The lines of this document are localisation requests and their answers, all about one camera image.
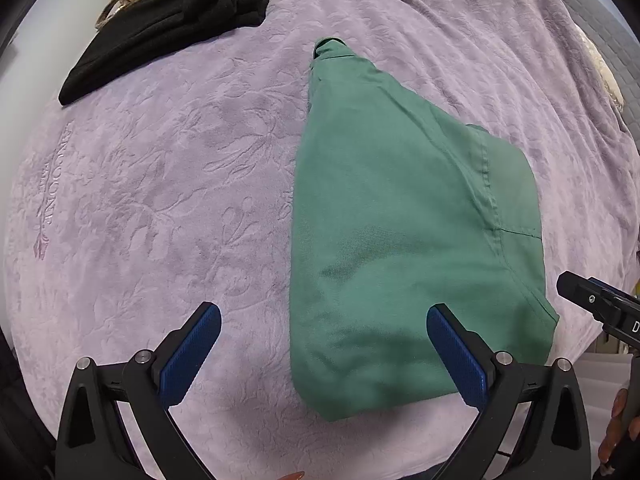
blanket logo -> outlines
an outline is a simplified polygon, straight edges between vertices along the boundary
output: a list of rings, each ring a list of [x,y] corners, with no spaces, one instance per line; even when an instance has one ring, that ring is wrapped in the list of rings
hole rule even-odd
[[[46,226],[51,225],[53,210],[56,206],[56,193],[60,186],[60,176],[62,176],[62,162],[65,158],[66,146],[72,133],[71,123],[65,126],[60,134],[58,143],[51,156],[45,162],[40,173],[38,188],[42,193],[42,202],[36,213],[38,219],[38,236],[33,245],[33,255],[38,260],[44,260],[44,253],[49,245],[49,238],[46,235]]]

bed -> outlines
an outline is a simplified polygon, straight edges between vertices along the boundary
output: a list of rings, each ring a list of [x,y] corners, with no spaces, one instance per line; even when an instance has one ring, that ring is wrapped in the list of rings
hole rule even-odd
[[[6,296],[27,388],[54,434],[79,357],[154,348],[207,300],[223,331],[172,415],[217,478],[397,479],[459,442],[476,412],[457,395],[327,423],[290,382],[293,171],[323,36],[525,153],[561,316],[550,360],[575,360],[600,330],[557,295],[561,272],[636,283],[640,156],[562,0],[271,0],[259,28],[68,107],[52,100],[32,135],[11,196]]]

purple blanket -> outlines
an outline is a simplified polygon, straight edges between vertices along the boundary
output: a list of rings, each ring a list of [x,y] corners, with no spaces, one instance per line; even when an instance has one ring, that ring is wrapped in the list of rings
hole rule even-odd
[[[222,334],[172,413],[218,478],[393,479],[459,442],[475,410],[457,395],[327,423],[292,387],[290,202],[323,36],[526,154],[561,315],[551,358],[574,360],[599,330],[558,297],[560,272],[626,290],[638,279],[640,157],[560,0],[271,0],[259,28],[155,60],[67,108],[52,100],[34,132],[5,280],[25,381],[54,433],[79,357],[154,348],[208,300]]]

folded green garment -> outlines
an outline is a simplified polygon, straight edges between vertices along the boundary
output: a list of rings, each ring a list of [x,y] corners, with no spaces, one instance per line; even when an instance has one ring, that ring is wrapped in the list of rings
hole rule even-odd
[[[300,396],[335,420],[455,392],[425,330],[435,303],[494,351],[543,364],[558,316],[522,152],[340,40],[314,58],[291,242]]]

metal screw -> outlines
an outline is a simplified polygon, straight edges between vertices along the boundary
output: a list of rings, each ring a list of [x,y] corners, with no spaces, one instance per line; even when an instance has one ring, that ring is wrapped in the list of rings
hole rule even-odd
[[[571,361],[569,359],[565,359],[561,357],[558,359],[558,368],[560,368],[563,372],[568,372],[571,370]]]
[[[501,365],[510,365],[513,363],[513,357],[509,352],[498,352],[495,355],[495,360],[498,361]]]
[[[81,357],[78,359],[78,362],[76,363],[76,368],[78,370],[85,370],[86,368],[89,367],[90,364],[91,364],[91,359],[89,359],[88,357]]]
[[[153,354],[151,353],[151,350],[140,350],[136,353],[134,359],[138,364],[143,365],[144,363],[148,363],[149,361],[151,361],[152,355]]]

